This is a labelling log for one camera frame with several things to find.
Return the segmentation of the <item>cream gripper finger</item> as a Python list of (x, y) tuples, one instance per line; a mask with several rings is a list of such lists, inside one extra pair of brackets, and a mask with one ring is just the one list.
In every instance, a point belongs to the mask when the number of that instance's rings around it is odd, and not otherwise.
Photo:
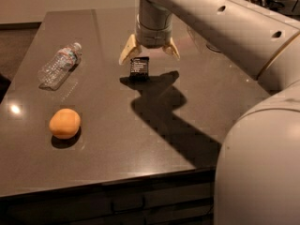
[(174, 57), (176, 60), (180, 59), (179, 51), (172, 38), (170, 38), (170, 41), (162, 47), (162, 50), (169, 56)]
[(142, 52), (142, 46), (136, 39), (134, 34), (131, 34), (126, 42), (126, 45), (120, 53), (119, 64), (124, 65), (132, 58), (138, 56)]

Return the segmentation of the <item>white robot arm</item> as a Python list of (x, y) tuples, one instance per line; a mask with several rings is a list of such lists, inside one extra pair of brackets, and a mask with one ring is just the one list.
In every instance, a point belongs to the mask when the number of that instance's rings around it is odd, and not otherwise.
[(223, 138), (215, 225), (300, 225), (299, 22), (245, 0), (140, 0), (119, 61), (177, 56), (172, 17), (215, 51), (211, 89), (236, 121)]

